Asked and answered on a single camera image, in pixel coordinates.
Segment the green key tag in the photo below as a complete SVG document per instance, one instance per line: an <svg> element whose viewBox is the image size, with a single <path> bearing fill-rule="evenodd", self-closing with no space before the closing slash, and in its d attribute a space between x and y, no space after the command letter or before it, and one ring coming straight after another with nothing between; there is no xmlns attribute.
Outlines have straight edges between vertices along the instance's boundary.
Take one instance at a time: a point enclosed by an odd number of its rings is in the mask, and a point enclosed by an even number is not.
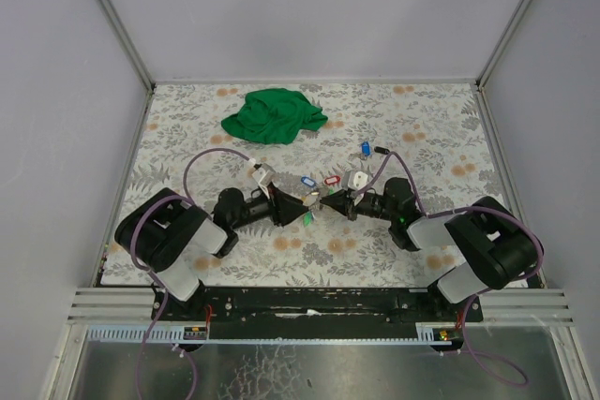
<svg viewBox="0 0 600 400"><path fill-rule="evenodd" d="M308 227L309 225L311 225L313 222L315 221L315 217L314 214L312 212L308 212L304 215L303 217L303 225L305 227Z"/></svg>

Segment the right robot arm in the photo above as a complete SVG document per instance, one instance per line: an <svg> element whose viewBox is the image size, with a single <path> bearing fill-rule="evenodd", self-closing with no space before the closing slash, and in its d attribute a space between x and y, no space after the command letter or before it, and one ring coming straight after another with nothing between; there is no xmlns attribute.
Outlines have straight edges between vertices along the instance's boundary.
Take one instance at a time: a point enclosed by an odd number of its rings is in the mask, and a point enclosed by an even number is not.
<svg viewBox="0 0 600 400"><path fill-rule="evenodd" d="M410 181L394 177L382 194L355 195L347 187L324 197L321 204L351 221L359 215L387 220L393 243L403 250L456 247L464 262L432 284L450 304L505 288L536 268L543 256L539 239L492 197L427 216L417 205Z"/></svg>

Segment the blue tagged key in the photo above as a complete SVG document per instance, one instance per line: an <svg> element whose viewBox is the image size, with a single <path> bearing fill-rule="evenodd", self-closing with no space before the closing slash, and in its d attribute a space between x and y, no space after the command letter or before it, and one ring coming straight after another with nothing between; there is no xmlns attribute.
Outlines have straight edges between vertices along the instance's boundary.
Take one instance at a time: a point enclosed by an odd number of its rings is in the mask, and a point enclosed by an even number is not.
<svg viewBox="0 0 600 400"><path fill-rule="evenodd" d="M367 160L371 156L371 147L368 141L363 141L360 144L360 158L362 160Z"/></svg>

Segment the green crumpled cloth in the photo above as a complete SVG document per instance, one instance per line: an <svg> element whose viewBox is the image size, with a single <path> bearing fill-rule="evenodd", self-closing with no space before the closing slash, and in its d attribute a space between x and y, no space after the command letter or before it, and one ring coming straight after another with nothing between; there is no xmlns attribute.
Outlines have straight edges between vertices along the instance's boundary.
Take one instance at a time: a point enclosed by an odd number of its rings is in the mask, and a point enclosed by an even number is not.
<svg viewBox="0 0 600 400"><path fill-rule="evenodd" d="M301 92L268 88L247 93L241 109L224 118L221 126L244 141L291 144L300 131L319 131L327 121L323 108Z"/></svg>

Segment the floral table mat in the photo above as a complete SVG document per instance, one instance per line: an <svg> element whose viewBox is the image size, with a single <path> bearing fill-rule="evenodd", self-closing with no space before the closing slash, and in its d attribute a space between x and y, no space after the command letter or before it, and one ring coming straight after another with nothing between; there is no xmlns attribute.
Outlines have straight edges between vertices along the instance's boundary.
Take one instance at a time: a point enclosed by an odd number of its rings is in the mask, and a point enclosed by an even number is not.
<svg viewBox="0 0 600 400"><path fill-rule="evenodd" d="M297 91L327 120L288 145L243 141L222 128L252 91L250 84L159 85L120 210L129 215L168 187L211 211L222 190L256 188L256 164L271 166L276 186L309 212L286 227L264 219L240 229L223 259L188 251L188 267L207 285L423 287L461 263L453 246L402 250L386 221L351 221L321 206L318 197L332 192L326 180L350 170L376 176L375 193L390 178L411 175L430 213L504 198L467 83L300 84Z"/></svg>

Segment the blue key tag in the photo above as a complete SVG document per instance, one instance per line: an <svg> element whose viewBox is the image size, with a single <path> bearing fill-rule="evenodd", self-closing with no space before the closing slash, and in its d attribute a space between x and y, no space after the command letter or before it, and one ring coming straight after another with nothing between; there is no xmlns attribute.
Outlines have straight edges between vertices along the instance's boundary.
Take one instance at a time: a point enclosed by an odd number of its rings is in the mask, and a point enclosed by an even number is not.
<svg viewBox="0 0 600 400"><path fill-rule="evenodd" d="M302 178L301 178L301 183L302 183L303 185L306 185L306 186L308 186L308 187L313 187L313 186L314 186L314 182L313 182L313 180L312 180L312 179L309 179L309 178L307 178L307 177L302 177Z"/></svg>

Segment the black key fob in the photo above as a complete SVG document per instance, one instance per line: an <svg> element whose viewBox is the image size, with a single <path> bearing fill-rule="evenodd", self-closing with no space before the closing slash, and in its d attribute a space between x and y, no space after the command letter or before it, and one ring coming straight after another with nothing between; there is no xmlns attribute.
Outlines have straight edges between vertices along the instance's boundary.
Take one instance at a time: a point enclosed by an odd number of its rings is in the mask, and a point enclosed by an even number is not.
<svg viewBox="0 0 600 400"><path fill-rule="evenodd" d="M379 147L379 146L374 147L373 152L376 154L384 155L384 156L387 156L390 153L389 149Z"/></svg>

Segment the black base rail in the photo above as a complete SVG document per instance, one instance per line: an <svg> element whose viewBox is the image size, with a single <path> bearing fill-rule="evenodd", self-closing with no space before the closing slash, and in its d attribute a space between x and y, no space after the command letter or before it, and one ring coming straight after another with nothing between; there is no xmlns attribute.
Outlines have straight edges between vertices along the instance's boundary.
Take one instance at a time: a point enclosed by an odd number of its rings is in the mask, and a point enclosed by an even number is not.
<svg viewBox="0 0 600 400"><path fill-rule="evenodd" d="M420 324L453 328L482 313L449 303L435 288L201 287L187 302L155 293L162 322L208 325L212 339L405 339Z"/></svg>

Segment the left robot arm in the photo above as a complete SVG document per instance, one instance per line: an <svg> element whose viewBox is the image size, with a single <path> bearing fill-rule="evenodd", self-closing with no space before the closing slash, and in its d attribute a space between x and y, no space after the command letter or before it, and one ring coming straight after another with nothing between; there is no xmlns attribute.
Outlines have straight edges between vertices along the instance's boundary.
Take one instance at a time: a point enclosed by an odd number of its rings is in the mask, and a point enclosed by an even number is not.
<svg viewBox="0 0 600 400"><path fill-rule="evenodd" d="M270 184L245 198L241 190L222 190L211 214L163 188L117 226L114 240L129 252L136 266L153 274L158 284L180 303L188 302L202 282L185 262L187 252L222 259L239 241L236 231L263 219L285 227L308 207Z"/></svg>

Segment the red key tag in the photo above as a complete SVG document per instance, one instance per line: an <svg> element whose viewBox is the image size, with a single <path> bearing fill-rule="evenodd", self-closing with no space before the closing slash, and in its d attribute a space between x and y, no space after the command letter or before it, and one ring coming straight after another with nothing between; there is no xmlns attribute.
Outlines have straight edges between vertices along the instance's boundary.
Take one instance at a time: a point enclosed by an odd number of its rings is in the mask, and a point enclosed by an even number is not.
<svg viewBox="0 0 600 400"><path fill-rule="evenodd" d="M337 175L332 175L323 180L325 185L337 185L340 181L340 178Z"/></svg>

